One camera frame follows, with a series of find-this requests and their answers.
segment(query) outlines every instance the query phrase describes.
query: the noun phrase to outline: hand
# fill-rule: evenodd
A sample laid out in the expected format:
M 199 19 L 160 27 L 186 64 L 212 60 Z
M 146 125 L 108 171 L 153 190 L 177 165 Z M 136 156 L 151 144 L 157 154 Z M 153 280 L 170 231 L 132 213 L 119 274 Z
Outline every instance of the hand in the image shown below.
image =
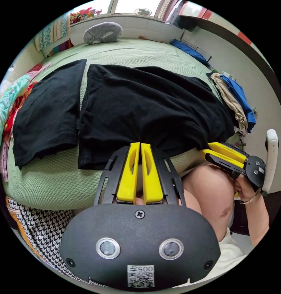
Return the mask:
M 235 180 L 234 189 L 238 192 L 240 199 L 244 202 L 250 201 L 256 194 L 244 175 L 239 175 Z

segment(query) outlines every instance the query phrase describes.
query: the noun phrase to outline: white shirt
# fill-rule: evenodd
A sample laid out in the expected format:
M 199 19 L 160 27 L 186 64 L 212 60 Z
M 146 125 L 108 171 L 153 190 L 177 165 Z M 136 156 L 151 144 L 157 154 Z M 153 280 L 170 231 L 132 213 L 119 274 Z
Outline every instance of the white shirt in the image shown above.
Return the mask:
M 227 233 L 225 237 L 219 242 L 221 255 L 214 265 L 213 269 L 208 273 L 208 275 L 195 282 L 190 283 L 189 281 L 185 284 L 182 284 L 177 287 L 184 287 L 188 285 L 197 284 L 200 282 L 207 281 L 214 277 L 217 277 L 221 274 L 224 274 L 234 268 L 237 264 L 239 264 L 247 255 L 242 252 L 242 250 L 238 247 L 237 243 L 231 238 L 230 230 L 227 228 Z

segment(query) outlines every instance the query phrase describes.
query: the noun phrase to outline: green bedspread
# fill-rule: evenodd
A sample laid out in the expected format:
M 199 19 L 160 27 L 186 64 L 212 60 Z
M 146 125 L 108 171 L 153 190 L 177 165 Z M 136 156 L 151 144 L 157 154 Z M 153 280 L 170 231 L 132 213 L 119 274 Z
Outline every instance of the green bedspread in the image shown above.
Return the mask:
M 90 64 L 119 64 L 129 67 L 159 66 L 185 76 L 198 77 L 205 81 L 217 95 L 205 73 L 207 67 L 181 50 L 163 43 L 148 40 L 120 40 L 116 43 L 79 45 L 45 60 L 51 66 L 43 71 L 39 81 L 54 69 L 78 59 L 87 59 L 83 74 L 80 103 L 82 102 Z M 179 173 L 201 161 L 193 149 L 172 158 Z M 28 207 L 47 210 L 82 209 L 93 205 L 101 171 L 77 168 L 78 148 L 34 159 L 22 170 L 14 163 L 13 141 L 8 154 L 8 183 L 3 183 L 6 194 Z

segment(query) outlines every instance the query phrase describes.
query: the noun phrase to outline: printed number label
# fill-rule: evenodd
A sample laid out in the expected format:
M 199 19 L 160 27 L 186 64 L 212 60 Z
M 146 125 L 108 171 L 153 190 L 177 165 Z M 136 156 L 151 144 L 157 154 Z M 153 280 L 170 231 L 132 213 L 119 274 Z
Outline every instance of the printed number label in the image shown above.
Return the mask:
M 152 288 L 155 286 L 154 266 L 127 266 L 128 287 Z

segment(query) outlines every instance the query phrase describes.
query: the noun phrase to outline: camera lens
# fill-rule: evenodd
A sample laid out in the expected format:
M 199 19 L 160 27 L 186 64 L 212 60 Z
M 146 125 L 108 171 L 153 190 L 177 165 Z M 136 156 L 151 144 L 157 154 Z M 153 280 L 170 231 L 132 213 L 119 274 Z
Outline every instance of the camera lens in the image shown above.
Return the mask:
M 183 253 L 184 246 L 178 239 L 167 239 L 159 247 L 159 255 L 166 260 L 174 260 Z
M 120 245 L 111 238 L 102 238 L 96 244 L 97 253 L 105 259 L 114 259 L 120 254 Z

